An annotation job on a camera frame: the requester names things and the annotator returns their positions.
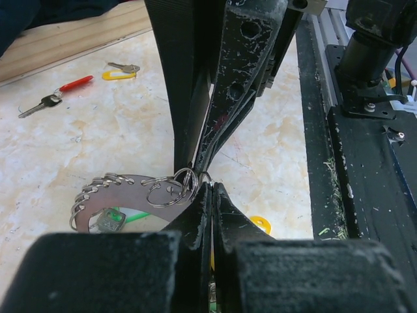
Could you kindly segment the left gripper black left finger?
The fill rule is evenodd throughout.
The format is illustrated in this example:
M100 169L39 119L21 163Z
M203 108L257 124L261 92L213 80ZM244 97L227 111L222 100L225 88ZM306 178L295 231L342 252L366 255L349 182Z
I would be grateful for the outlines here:
M53 233L29 248L2 312L208 312L212 190L158 232Z

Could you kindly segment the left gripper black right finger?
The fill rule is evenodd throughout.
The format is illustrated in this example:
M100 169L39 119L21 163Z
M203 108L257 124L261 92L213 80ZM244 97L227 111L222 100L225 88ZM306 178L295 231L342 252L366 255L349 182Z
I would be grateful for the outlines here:
M277 240L213 189L218 312L415 312L393 257L370 240Z

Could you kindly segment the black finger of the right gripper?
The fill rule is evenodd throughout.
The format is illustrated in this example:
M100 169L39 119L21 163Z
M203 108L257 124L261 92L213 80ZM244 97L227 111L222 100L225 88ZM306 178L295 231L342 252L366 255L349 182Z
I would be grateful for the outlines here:
M174 132L174 168L192 163L209 104L225 1L145 3L156 39Z
M257 98L253 82L280 30L287 1L226 1L214 89L194 170L206 171Z

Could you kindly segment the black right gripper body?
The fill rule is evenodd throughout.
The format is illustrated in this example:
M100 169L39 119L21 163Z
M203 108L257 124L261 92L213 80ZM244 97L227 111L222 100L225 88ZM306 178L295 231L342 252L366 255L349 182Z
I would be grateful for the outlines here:
M264 61L253 84L257 88L256 97L261 97L266 88L271 88L276 74L282 64L283 58L287 53L289 45L295 35L298 25L304 14L320 15L326 6L325 0L289 0L287 9L283 16L283 21L274 39L268 57Z

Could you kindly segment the large keyring with coloured tags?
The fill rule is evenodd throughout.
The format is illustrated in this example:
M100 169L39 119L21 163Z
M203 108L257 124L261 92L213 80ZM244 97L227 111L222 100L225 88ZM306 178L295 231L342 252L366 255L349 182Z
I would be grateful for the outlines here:
M175 231L195 241L203 234L210 213L199 212L192 204L210 208L216 183L206 172L196 175L190 169L183 182L176 177L152 178L140 175L107 173L82 188L71 208L70 227L80 233L117 233L129 221L122 208L157 216L169 224L164 231Z

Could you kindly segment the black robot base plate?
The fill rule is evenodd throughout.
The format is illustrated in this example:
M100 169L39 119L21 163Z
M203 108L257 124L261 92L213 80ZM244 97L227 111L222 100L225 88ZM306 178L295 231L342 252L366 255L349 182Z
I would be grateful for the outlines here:
M406 275L416 277L416 118L352 116L330 104L324 76L344 51L323 57L313 26L296 32L313 236L365 239L384 245Z

